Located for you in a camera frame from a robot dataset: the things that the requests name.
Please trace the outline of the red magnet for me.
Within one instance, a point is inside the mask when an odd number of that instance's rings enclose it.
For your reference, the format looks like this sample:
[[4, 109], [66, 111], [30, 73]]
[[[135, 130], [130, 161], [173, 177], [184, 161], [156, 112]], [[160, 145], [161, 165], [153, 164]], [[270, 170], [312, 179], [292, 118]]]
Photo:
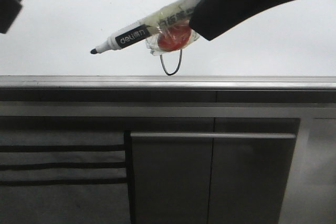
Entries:
[[199, 39], [200, 35], [189, 26], [189, 21], [160, 27], [159, 33], [145, 40], [147, 49], [154, 56], [179, 51]]

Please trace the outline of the grey aluminium whiteboard frame rail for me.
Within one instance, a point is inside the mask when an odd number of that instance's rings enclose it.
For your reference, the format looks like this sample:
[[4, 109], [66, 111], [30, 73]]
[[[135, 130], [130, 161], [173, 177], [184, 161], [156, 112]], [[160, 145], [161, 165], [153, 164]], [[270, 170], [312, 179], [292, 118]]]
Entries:
[[317, 76], [43, 76], [2, 75], [1, 89], [28, 90], [335, 90]]

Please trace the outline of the grey drawer unit black slots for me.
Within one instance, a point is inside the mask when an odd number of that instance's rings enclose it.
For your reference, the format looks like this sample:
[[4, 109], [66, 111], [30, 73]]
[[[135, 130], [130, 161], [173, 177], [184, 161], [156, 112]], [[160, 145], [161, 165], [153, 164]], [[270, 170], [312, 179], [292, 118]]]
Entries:
[[1, 223], [131, 223], [124, 134], [1, 119]]

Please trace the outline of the white black whiteboard marker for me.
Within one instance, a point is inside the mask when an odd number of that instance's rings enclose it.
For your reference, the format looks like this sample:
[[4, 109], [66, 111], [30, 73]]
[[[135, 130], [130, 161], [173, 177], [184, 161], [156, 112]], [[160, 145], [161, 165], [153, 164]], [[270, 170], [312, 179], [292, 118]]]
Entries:
[[101, 54], [108, 50], [121, 50], [175, 25], [187, 24], [201, 0], [177, 0], [153, 12], [143, 19], [124, 27], [105, 42], [95, 46], [90, 53]]

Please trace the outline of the white whiteboard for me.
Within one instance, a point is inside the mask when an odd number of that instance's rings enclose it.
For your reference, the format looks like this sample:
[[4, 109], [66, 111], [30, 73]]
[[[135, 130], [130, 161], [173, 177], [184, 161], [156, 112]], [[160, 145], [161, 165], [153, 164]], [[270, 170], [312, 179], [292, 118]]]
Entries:
[[2, 75], [334, 76], [335, 0], [271, 8], [162, 58], [144, 42], [92, 55], [113, 32], [175, 0], [23, 0], [1, 35]]

